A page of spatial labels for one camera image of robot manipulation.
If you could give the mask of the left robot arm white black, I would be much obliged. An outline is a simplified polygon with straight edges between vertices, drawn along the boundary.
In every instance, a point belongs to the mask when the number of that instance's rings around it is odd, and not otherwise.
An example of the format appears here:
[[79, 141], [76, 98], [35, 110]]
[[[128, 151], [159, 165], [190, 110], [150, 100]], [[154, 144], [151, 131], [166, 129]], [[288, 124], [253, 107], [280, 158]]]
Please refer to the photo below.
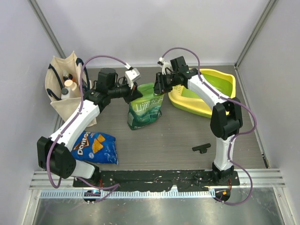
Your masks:
[[103, 68], [98, 73], [95, 88], [85, 92], [78, 108], [69, 119], [50, 137], [40, 137], [37, 142], [38, 165], [47, 171], [51, 185], [58, 188], [52, 175], [59, 179], [76, 177], [89, 187], [100, 181], [97, 166], [75, 159], [71, 151], [84, 129], [108, 106], [112, 99], [123, 98], [127, 103], [142, 97], [136, 81], [140, 78], [137, 68], [125, 71], [122, 83], [116, 80], [117, 73], [112, 68]]

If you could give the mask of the black bag clip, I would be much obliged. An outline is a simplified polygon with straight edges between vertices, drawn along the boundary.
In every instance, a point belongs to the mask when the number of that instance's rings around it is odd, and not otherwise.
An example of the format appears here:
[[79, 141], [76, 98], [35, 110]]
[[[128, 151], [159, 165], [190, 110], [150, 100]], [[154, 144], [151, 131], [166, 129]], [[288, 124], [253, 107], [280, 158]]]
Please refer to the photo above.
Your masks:
[[210, 147], [211, 147], [211, 144], [206, 143], [206, 144], [203, 144], [203, 145], [192, 147], [192, 151], [193, 152], [198, 151], [200, 154], [205, 154], [205, 153], [207, 153], [208, 148], [210, 148]]

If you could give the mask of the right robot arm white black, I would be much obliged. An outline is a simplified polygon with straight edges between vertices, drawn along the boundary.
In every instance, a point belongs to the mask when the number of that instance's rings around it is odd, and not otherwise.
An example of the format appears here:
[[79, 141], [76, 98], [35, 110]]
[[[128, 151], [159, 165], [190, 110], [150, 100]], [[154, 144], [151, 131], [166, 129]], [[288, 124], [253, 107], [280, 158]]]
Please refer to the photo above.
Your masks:
[[156, 74], [155, 94], [165, 94], [182, 85], [197, 94], [212, 110], [210, 129], [216, 137], [217, 146], [210, 179], [217, 185], [223, 185], [233, 175], [234, 138], [243, 125], [239, 100], [218, 91], [199, 69], [189, 68], [182, 56], [170, 62], [161, 57], [157, 63], [162, 71]]

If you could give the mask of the green cat litter bag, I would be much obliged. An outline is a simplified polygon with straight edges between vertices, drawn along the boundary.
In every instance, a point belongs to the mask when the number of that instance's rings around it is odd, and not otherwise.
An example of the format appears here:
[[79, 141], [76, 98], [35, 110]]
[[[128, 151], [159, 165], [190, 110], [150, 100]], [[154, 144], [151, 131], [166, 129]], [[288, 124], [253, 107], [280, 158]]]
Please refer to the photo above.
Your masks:
[[129, 104], [127, 124], [131, 130], [138, 130], [157, 121], [161, 116], [161, 106], [164, 94], [154, 93], [154, 83], [146, 83], [138, 86], [142, 97]]

